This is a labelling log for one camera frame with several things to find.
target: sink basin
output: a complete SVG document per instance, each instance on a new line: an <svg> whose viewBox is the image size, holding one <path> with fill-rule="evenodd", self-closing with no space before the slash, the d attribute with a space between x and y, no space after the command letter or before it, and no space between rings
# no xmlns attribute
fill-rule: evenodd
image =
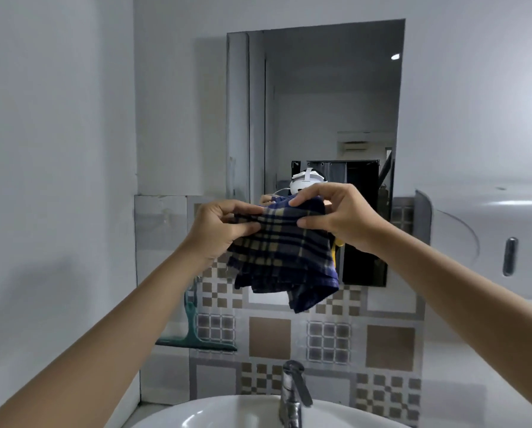
<svg viewBox="0 0 532 428"><path fill-rule="evenodd" d="M159 411L134 428L280 428L279 396L217 396ZM302 409L305 428L406 428L365 411L325 401Z"/></svg>

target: faucet handle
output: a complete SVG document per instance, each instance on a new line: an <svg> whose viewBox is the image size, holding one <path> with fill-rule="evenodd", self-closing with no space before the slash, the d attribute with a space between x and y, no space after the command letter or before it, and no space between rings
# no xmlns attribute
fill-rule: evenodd
<svg viewBox="0 0 532 428"><path fill-rule="evenodd" d="M282 383L284 388L288 390L294 389L295 392L297 392L299 401L305 407L311 407L313 405L313 400L304 381L304 366L296 361L287 361L284 364L283 369L284 377Z"/></svg>

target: plaid cloth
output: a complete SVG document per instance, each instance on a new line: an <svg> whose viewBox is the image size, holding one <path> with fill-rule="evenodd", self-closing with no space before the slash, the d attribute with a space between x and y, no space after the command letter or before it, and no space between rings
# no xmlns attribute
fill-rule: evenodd
<svg viewBox="0 0 532 428"><path fill-rule="evenodd" d="M304 216L324 215L321 198L298 207L294 196L274 197L262 215L234 215L235 223L259 222L262 229L231 244L228 266L238 270L234 286L252 287L255 293L287 291L290 308L300 313L339 289L331 245L334 237L321 230L299 228Z"/></svg>

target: chrome faucet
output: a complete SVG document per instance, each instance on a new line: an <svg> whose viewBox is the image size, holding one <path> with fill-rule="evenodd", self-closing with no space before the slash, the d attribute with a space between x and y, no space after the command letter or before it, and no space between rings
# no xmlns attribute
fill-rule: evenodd
<svg viewBox="0 0 532 428"><path fill-rule="evenodd" d="M287 361L283 371L280 421L284 428L304 428L301 421L302 405L311 407L313 404L304 381L304 366L296 361Z"/></svg>

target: mirror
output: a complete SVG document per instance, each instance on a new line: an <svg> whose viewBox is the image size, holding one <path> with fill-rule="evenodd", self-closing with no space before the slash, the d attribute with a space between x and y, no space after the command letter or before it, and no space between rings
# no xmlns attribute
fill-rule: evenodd
<svg viewBox="0 0 532 428"><path fill-rule="evenodd" d="M314 168L389 220L404 34L404 20L229 34L228 195L289 194ZM384 263L350 246L338 272L386 284Z"/></svg>

